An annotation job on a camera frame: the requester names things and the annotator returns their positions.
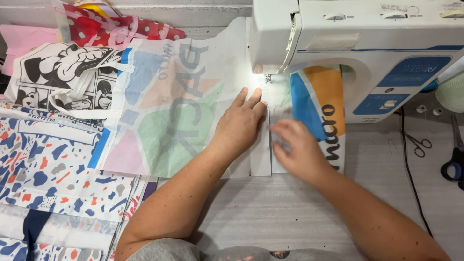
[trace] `bag handle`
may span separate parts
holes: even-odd
[[[95,70],[101,67],[113,67],[123,72],[134,73],[135,66],[128,64],[120,64],[117,62],[109,62],[93,68],[87,69],[82,72],[79,80],[77,80],[74,89],[58,89],[54,90],[48,96],[48,102],[61,113],[79,119],[106,119],[106,118],[120,118],[122,110],[72,110],[68,111],[63,107],[57,106],[55,98],[60,98],[63,95],[70,98],[82,98],[84,92],[87,90],[89,84],[95,77]]]

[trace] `black cable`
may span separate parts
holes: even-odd
[[[411,171],[409,170],[409,165],[407,163],[407,151],[406,151],[406,136],[405,136],[405,110],[401,107],[401,135],[403,137],[403,148],[404,148],[404,156],[405,156],[405,165],[406,170],[409,175],[409,180],[411,181],[412,189],[414,190],[414,196],[416,196],[417,206],[419,207],[420,216],[424,221],[425,227],[427,228],[427,232],[433,238],[432,231],[430,231],[429,224],[427,224],[427,220],[425,220],[424,213],[422,213],[422,206],[420,205],[419,196],[417,196],[416,187],[414,186],[414,181],[412,181]]]

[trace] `scissors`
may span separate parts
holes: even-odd
[[[425,151],[419,145],[422,145],[422,147],[426,149],[432,148],[432,143],[428,139],[423,139],[421,141],[418,141],[417,139],[407,134],[406,132],[405,132],[405,135],[410,141],[412,141],[412,143],[414,143],[414,145],[416,145],[416,148],[414,149],[414,154],[416,154],[416,156],[418,156],[419,158],[425,157]]]
[[[461,190],[464,190],[464,144],[461,138],[461,133],[459,132],[458,120],[456,115],[453,114],[451,117],[451,122],[453,124],[453,134],[454,134],[454,149],[453,156],[451,160],[445,163],[441,167],[441,175],[451,181],[457,182]],[[453,166],[455,173],[454,176],[448,174],[448,167]]]

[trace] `white sewing machine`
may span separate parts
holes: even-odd
[[[342,65],[346,123],[375,123],[464,55],[463,29],[459,0],[254,0],[251,67]]]

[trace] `right hand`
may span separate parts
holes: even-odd
[[[293,119],[280,120],[271,125],[271,131],[291,147],[291,152],[287,154],[278,142],[271,143],[277,160],[293,176],[314,184],[319,175],[334,171],[316,139],[302,122]]]

